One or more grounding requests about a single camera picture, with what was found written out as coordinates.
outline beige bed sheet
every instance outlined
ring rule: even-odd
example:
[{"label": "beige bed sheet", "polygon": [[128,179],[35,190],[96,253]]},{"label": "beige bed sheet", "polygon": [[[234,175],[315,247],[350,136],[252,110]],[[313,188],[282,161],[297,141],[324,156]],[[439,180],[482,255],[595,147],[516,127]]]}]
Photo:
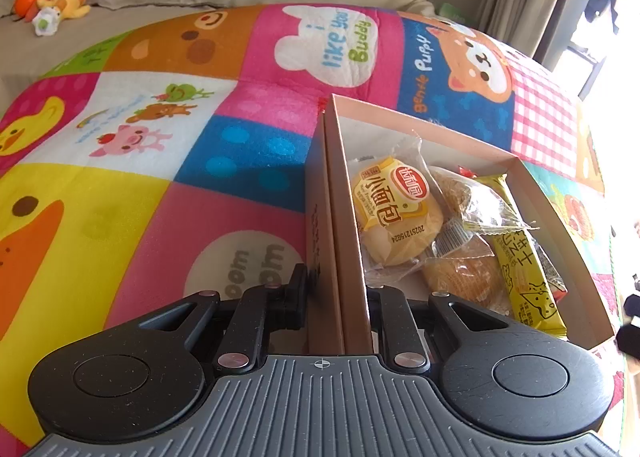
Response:
[{"label": "beige bed sheet", "polygon": [[54,36],[37,37],[33,26],[0,18],[0,118],[15,97],[51,68],[77,52],[116,34],[203,11],[203,7],[144,6],[111,11],[92,8],[79,20],[64,22]]}]

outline bed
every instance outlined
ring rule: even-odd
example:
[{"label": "bed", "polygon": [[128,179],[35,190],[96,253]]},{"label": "bed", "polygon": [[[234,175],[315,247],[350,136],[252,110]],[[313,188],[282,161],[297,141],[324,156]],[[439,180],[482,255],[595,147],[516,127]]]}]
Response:
[{"label": "bed", "polygon": [[[426,0],[90,1],[106,7],[50,38],[0,19],[0,278],[14,283],[0,291],[2,457],[42,434],[26,380],[45,354],[212,280],[238,297],[267,255],[288,278],[331,93],[520,156],[620,324],[590,131],[533,60]],[[145,1],[165,6],[129,7]],[[612,342],[594,352],[616,383],[615,448],[625,364]]]}]

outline pink pig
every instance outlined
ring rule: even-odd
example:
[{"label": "pink pig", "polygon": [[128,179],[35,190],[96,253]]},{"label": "pink pig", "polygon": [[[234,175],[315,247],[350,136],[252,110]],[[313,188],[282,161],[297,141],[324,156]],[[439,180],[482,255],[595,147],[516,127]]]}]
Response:
[{"label": "pink pig", "polygon": [[[153,148],[155,150],[164,150],[164,145],[160,143],[162,140],[168,140],[173,137],[173,134],[160,134],[160,130],[149,132],[146,127],[120,125],[118,132],[115,134],[110,132],[103,134],[98,138],[98,143],[102,145],[101,148],[90,153],[89,156],[93,158],[100,158],[111,154],[112,156],[121,156],[122,154],[128,154],[134,150],[144,152],[145,148]],[[153,142],[144,144],[146,138],[153,138]]]}]

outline checkered patch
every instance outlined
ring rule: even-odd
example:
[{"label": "checkered patch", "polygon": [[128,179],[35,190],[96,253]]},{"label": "checkered patch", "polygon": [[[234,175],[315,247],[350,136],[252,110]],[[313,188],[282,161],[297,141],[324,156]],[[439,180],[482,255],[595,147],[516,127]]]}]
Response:
[{"label": "checkered patch", "polygon": [[509,62],[515,107],[511,151],[524,161],[575,177],[577,111],[539,70]]}]

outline orange duck bill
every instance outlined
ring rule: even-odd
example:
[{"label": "orange duck bill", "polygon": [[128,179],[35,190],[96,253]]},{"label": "orange duck bill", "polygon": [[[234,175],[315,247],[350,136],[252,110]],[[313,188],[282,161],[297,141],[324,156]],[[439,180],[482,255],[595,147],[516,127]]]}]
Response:
[{"label": "orange duck bill", "polygon": [[52,202],[30,223],[0,239],[0,339],[56,236],[64,209],[62,201]]}]

